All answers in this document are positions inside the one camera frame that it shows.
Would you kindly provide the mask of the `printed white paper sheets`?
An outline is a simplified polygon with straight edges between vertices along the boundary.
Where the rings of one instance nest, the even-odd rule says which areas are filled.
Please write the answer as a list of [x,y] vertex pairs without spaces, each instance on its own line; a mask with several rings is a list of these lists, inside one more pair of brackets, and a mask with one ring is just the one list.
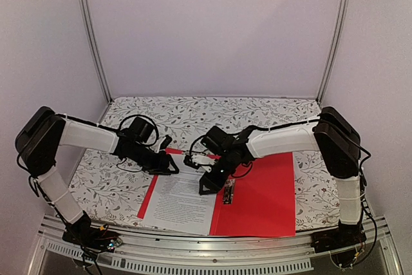
[[177,174],[153,179],[138,212],[142,224],[159,229],[208,235],[216,195],[200,195],[201,172],[185,165],[183,155],[172,155]]

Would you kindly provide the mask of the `red file folder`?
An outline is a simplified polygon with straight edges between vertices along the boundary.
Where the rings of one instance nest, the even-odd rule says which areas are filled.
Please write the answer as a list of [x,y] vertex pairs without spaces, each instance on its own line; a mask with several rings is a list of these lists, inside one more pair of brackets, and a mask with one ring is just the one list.
[[[182,155],[180,150],[167,153]],[[206,236],[284,237],[295,234],[294,156],[271,155],[239,167],[234,197],[223,204],[223,189],[216,201],[211,229]]]

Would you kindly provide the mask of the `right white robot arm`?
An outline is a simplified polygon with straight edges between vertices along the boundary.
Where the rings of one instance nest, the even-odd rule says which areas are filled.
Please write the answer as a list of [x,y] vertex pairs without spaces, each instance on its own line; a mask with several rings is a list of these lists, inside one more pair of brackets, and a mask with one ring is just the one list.
[[258,158],[295,151],[320,152],[327,172],[337,185],[340,203],[339,228],[333,233],[337,246],[345,247],[358,235],[363,217],[362,199],[367,182],[363,164],[371,154],[361,146],[361,138],[333,107],[325,107],[315,119],[282,124],[272,128],[250,125],[239,133],[212,127],[201,144],[218,155],[200,178],[201,195],[216,194],[241,164]]

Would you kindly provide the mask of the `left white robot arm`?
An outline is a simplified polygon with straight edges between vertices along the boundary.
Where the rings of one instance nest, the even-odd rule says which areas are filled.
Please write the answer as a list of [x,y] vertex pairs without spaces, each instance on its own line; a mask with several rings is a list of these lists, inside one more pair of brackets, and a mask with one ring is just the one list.
[[60,148],[100,151],[131,160],[152,175],[173,175],[180,170],[165,150],[169,141],[160,137],[155,123],[145,115],[128,116],[111,128],[41,106],[15,138],[16,161],[34,181],[33,190],[55,208],[63,222],[73,224],[71,235],[81,245],[91,245],[95,230],[83,222],[88,216],[58,170]]

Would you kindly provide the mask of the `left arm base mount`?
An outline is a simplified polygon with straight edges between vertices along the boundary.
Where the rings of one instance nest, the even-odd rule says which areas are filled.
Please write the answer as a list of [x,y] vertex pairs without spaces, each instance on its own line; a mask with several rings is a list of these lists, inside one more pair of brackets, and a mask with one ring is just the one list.
[[119,233],[109,230],[108,224],[99,228],[92,227],[91,219],[86,213],[75,223],[65,223],[65,227],[62,240],[86,249],[113,252],[123,244]]

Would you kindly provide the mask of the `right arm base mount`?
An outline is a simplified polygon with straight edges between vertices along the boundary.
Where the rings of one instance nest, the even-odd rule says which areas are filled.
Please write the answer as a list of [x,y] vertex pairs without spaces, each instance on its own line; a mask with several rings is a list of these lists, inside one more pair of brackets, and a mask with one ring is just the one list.
[[339,250],[331,255],[332,262],[341,269],[353,267],[364,252],[366,235],[362,224],[347,225],[341,222],[338,227],[311,235],[310,246],[315,253]]

